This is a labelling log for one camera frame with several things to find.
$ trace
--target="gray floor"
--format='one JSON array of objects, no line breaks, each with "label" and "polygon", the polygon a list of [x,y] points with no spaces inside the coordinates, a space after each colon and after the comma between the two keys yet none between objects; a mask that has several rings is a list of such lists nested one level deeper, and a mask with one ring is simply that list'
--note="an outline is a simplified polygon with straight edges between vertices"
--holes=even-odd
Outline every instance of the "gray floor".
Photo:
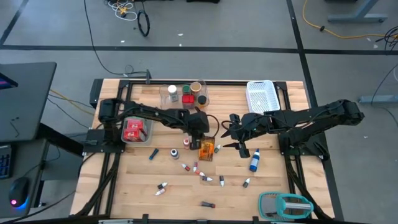
[{"label": "gray floor", "polygon": [[[8,26],[19,4],[0,1],[0,33]],[[383,24],[329,24],[328,13],[348,12],[357,4],[309,0],[306,16],[341,35],[383,34],[396,26],[395,0],[380,1],[372,12],[388,13]],[[302,20],[304,0],[293,1],[306,49],[381,50],[377,37],[342,40],[320,33]],[[285,1],[221,0],[220,4],[183,0],[146,2],[151,33],[145,39],[135,22],[115,18],[101,0],[87,0],[96,45],[102,46],[199,46],[296,48]],[[90,45],[83,2],[79,0],[29,0],[6,40],[6,45]],[[304,80],[299,55],[243,52],[98,52],[105,66],[124,72],[127,64],[135,70],[149,69],[154,78]],[[307,55],[318,103],[340,98],[356,101],[370,95],[384,74],[398,62],[398,56]],[[0,63],[55,61],[58,68],[52,88],[74,100],[88,102],[94,78],[113,77],[104,71],[92,51],[0,50]],[[398,82],[389,77],[380,93],[396,93]],[[65,102],[55,100],[73,117],[89,126],[92,117]],[[336,175],[345,220],[395,223],[398,206],[397,126],[384,111],[360,106],[365,120],[356,127],[337,127],[326,136]],[[398,109],[391,111],[397,114]],[[62,133],[84,128],[48,104],[43,122]],[[79,161],[71,159],[76,167]],[[76,179],[47,182],[43,200],[52,203],[74,190]],[[32,219],[65,217],[72,198]]]}]

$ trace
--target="keyboard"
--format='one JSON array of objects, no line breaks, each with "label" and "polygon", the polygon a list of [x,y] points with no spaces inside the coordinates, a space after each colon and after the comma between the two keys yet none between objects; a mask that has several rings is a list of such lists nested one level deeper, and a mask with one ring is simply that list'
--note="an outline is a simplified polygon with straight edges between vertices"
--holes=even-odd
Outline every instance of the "keyboard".
[{"label": "keyboard", "polygon": [[0,179],[11,177],[12,147],[0,145]]}]

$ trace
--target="wooden table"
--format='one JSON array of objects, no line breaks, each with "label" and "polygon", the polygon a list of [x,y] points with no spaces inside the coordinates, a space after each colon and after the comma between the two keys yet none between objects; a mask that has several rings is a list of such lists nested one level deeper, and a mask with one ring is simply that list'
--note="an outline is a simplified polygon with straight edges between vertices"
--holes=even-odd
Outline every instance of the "wooden table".
[{"label": "wooden table", "polygon": [[[99,100],[115,98],[118,84],[118,79],[105,79]],[[160,107],[160,87],[161,85],[134,85],[131,100]],[[287,87],[292,110],[308,108],[303,83],[287,82]],[[216,116],[220,122],[229,119],[231,113],[240,116],[248,113],[245,91],[245,86],[209,85],[210,105],[205,109],[206,113]],[[99,107],[93,127],[99,125],[98,110]],[[211,128],[208,135],[211,136],[217,125],[212,118],[209,118],[209,122]],[[231,138],[220,138],[224,132],[220,127],[216,144],[233,142]],[[260,149],[261,160],[257,172],[248,169],[251,159],[240,158],[238,151],[232,148],[222,148],[214,155],[213,162],[200,161],[198,168],[213,178],[212,182],[202,181],[198,175],[181,167],[181,163],[192,166],[198,157],[198,151],[183,149],[184,137],[181,130],[170,129],[155,122],[149,146],[126,146],[120,160],[111,218],[142,218],[147,213],[150,219],[252,220],[253,216],[259,216],[257,201],[261,192],[289,192],[285,162],[280,155],[276,135],[266,134],[246,142],[251,154],[254,149]],[[150,161],[148,157],[155,147],[160,152]],[[171,158],[171,148],[179,150],[179,160]],[[97,153],[81,169],[72,214],[79,211],[96,190],[103,157],[104,154]],[[308,191],[323,211],[334,217],[322,163],[316,157],[302,156],[302,164]],[[224,187],[220,186],[219,175],[224,176]],[[245,189],[242,184],[248,177],[251,182]],[[166,193],[155,196],[156,186],[162,182],[169,183]],[[201,207],[201,201],[215,203],[216,208]],[[102,200],[102,213],[104,204],[105,200]]]}]

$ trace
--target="white cable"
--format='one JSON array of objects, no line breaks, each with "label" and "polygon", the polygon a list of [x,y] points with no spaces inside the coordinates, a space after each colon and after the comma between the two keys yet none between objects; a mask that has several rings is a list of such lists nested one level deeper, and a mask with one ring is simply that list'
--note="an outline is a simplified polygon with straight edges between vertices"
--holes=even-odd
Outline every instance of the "white cable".
[{"label": "white cable", "polygon": [[[120,4],[123,5],[123,7],[125,7],[126,9],[132,9],[134,7],[134,5],[132,3],[127,3],[127,1],[124,2],[124,3],[120,3]],[[135,21],[137,19],[137,17],[138,17],[135,12],[126,12],[126,14],[131,13],[131,14],[136,15],[136,17],[134,19],[125,19],[125,18],[123,18],[121,16],[118,16],[118,12],[120,12],[121,10],[118,8],[117,3],[111,4],[110,2],[108,2],[108,6],[110,6],[112,8],[112,10],[114,11],[114,15],[117,18],[122,19],[124,21]]]}]

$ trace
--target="white plastic basket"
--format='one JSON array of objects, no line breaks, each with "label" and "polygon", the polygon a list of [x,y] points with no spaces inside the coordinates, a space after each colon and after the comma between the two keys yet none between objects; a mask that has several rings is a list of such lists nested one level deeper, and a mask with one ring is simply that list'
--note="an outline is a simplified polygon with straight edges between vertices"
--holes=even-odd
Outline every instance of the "white plastic basket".
[{"label": "white plastic basket", "polygon": [[274,84],[269,80],[248,82],[246,98],[250,113],[280,110]]}]

